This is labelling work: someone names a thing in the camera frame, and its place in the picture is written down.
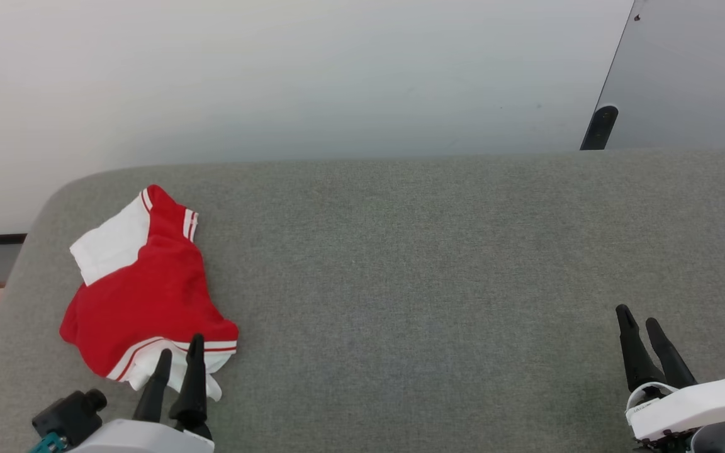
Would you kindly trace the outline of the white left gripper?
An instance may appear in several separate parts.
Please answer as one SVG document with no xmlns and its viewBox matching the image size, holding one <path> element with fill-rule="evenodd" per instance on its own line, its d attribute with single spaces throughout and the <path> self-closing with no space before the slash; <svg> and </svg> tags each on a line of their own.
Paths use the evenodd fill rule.
<svg viewBox="0 0 725 453">
<path fill-rule="evenodd" d="M 213 452 L 212 433 L 207 427 L 205 340 L 196 333 L 186 354 L 185 370 L 178 399 L 169 418 L 175 428 L 160 423 L 164 391 L 169 383 L 172 351 L 159 355 L 153 374 L 133 411 L 133 420 L 107 422 L 72 452 Z"/>
</svg>

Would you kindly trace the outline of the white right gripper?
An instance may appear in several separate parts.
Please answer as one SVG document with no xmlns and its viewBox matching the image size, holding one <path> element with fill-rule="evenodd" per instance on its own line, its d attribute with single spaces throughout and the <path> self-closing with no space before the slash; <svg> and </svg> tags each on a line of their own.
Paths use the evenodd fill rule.
<svg viewBox="0 0 725 453">
<path fill-rule="evenodd" d="M 630 309 L 618 305 L 615 314 L 627 387 L 632 392 L 626 420 L 635 439 L 656 441 L 665 438 L 667 432 L 681 433 L 725 422 L 725 379 L 697 384 L 661 324 L 648 318 L 645 326 L 662 366 L 659 370 L 648 355 Z"/>
</svg>

